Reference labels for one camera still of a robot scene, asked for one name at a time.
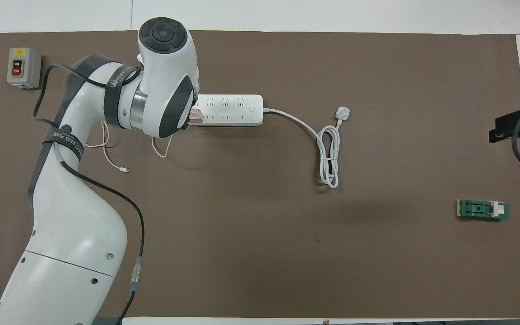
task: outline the black button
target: black button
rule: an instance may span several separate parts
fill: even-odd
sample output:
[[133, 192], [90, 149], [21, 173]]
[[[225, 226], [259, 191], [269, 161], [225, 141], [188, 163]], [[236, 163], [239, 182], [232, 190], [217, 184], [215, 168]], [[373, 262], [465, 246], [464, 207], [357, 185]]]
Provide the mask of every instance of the black button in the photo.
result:
[[170, 19], [168, 20], [168, 23], [174, 27], [182, 27], [182, 24], [177, 20]]
[[167, 43], [161, 43], [151, 38], [146, 40], [146, 44], [150, 46], [152, 49], [156, 49], [158, 51], [167, 51], [170, 49]]
[[161, 42], [167, 42], [171, 40], [172, 38], [174, 38], [175, 34], [176, 33], [174, 32], [174, 27], [166, 23], [159, 23], [155, 25], [152, 29], [153, 38]]
[[180, 30], [176, 31], [176, 37], [172, 40], [172, 46], [173, 47], [179, 47], [184, 43], [184, 40], [186, 39], [186, 32]]
[[146, 37], [146, 36], [150, 35], [150, 29], [154, 24], [155, 24], [155, 21], [153, 21], [153, 20], [146, 21], [140, 28], [140, 35], [142, 35], [142, 37]]

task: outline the cable connector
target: cable connector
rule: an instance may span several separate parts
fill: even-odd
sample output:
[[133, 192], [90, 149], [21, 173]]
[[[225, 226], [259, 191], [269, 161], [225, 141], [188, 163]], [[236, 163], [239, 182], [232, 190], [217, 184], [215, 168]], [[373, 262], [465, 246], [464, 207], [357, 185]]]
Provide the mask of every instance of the cable connector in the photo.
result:
[[138, 286], [140, 284], [140, 277], [142, 276], [142, 261], [143, 257], [138, 257], [134, 271], [132, 271], [132, 292], [138, 292]]
[[336, 127], [340, 127], [340, 124], [342, 124], [342, 121], [348, 120], [348, 116], [350, 115], [350, 110], [348, 107], [338, 107], [336, 110], [336, 118], [338, 121], [336, 122]]

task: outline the white floor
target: white floor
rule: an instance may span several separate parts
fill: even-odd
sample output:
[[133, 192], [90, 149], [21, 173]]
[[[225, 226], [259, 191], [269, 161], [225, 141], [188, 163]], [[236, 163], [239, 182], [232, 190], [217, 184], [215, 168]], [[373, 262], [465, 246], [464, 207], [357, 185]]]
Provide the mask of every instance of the white floor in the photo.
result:
[[[514, 0], [0, 0], [0, 33], [138, 29], [151, 17], [173, 17], [190, 29], [375, 33], [519, 34]], [[145, 317], [126, 325], [191, 323]], [[324, 319], [233, 319], [246, 324], [307, 324]], [[331, 323], [390, 320], [334, 320]], [[227, 324], [229, 319], [200, 319]]]

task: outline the pink plug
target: pink plug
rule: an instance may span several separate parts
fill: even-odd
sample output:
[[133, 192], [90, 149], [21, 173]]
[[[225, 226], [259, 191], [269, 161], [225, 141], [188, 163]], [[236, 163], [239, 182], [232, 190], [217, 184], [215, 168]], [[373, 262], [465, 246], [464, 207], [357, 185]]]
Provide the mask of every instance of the pink plug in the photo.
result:
[[191, 123], [202, 123], [204, 122], [204, 114], [198, 108], [190, 109], [190, 122]]

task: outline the brown table surface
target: brown table surface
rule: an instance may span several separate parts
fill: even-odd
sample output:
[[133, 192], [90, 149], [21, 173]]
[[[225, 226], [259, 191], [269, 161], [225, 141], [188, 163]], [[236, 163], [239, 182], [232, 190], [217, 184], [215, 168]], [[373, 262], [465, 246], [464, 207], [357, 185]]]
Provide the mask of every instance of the brown table surface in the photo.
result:
[[[194, 31], [201, 93], [260, 94], [319, 130], [339, 106], [340, 186], [319, 183], [314, 138], [267, 115], [260, 127], [190, 127], [161, 159], [141, 131], [110, 130], [110, 156], [81, 172], [146, 217], [144, 276], [128, 316], [520, 318], [520, 164], [494, 119], [520, 108], [512, 35]], [[0, 295], [33, 226], [27, 185], [46, 132], [39, 91], [6, 83], [10, 47], [43, 65], [101, 53], [135, 65], [135, 31], [0, 34]], [[65, 82], [53, 72], [42, 116]], [[100, 142], [96, 127], [90, 142]], [[158, 145], [165, 148], [165, 140]], [[128, 300], [128, 250], [99, 316]], [[504, 201], [510, 220], [455, 215], [455, 200]]]

